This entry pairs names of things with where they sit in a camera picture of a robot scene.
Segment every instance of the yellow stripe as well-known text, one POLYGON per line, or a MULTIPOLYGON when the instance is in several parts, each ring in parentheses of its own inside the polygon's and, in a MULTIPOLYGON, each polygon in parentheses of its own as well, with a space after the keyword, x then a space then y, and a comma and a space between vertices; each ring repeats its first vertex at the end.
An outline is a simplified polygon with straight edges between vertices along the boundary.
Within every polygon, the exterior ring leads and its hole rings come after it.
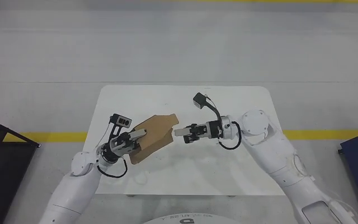
POLYGON ((170 2, 358 3, 358 0, 170 0, 170 2))
MULTIPOLYGON (((358 130, 284 130, 289 140, 328 140, 351 139, 358 136, 358 130)), ((45 142, 84 142, 87 132, 26 132, 23 136, 39 143, 45 142)), ((6 135, 6 142, 19 141, 10 134, 6 135)))
POLYGON ((351 139, 358 136, 358 130, 284 130, 289 140, 351 139))
MULTIPOLYGON (((26 132, 23 136, 39 143, 44 142, 85 142, 87 132, 26 132)), ((13 135, 7 134, 5 142, 18 141, 13 135)))

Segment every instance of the gray floor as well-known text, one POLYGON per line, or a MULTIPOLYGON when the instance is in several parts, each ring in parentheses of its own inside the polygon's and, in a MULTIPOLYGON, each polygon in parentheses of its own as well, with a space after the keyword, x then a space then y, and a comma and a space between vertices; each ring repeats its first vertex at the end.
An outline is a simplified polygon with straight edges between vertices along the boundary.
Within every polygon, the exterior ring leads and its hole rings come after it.
MULTIPOLYGON (((357 13, 350 4, 0 0, 0 123, 85 132, 100 89, 120 83, 263 86, 283 129, 357 129, 357 13)), ((336 154, 342 141, 293 144, 323 191, 358 210, 336 154)), ((82 146, 43 144, 6 223, 39 221, 82 146)), ((286 197, 124 195, 96 195, 79 223, 177 212, 295 223, 286 197)))
MULTIPOLYGON (((336 152, 340 141, 294 141, 307 170, 321 189, 358 210, 344 163, 336 152)), ((53 190, 69 171, 83 143, 46 143, 36 152, 15 197, 6 223, 37 223, 53 190)), ((296 223, 286 196, 196 197, 95 195, 78 223, 143 223, 182 212, 203 212, 242 223, 296 223)))

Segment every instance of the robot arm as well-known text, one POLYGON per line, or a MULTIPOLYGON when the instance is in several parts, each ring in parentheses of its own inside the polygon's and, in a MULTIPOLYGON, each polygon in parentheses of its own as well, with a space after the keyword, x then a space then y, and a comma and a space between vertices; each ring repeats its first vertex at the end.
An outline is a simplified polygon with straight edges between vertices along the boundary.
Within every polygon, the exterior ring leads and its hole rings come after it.
POLYGON ((124 154, 137 147, 136 140, 146 135, 146 130, 120 133, 122 127, 128 128, 131 120, 114 114, 110 123, 113 129, 109 141, 96 147, 92 152, 78 152, 72 159, 71 171, 61 180, 53 192, 40 224, 70 224, 83 213, 95 194, 102 174, 120 178, 127 171, 124 154), (106 174, 107 169, 122 158, 126 171, 120 176, 106 174))
MULTIPOLYGON (((200 93, 194 97, 194 103, 199 105, 199 108, 208 104, 203 97, 206 96, 200 93)), ((233 139, 237 136, 238 144, 242 141, 260 168, 269 174, 287 195, 295 218, 300 224, 356 223, 339 202, 318 189, 313 178, 307 174, 296 149, 282 131, 272 124, 264 111, 251 110, 238 119, 239 125, 234 124, 231 116, 221 116, 212 122, 192 124, 175 130, 175 135, 184 136, 186 143, 203 137, 233 139)))

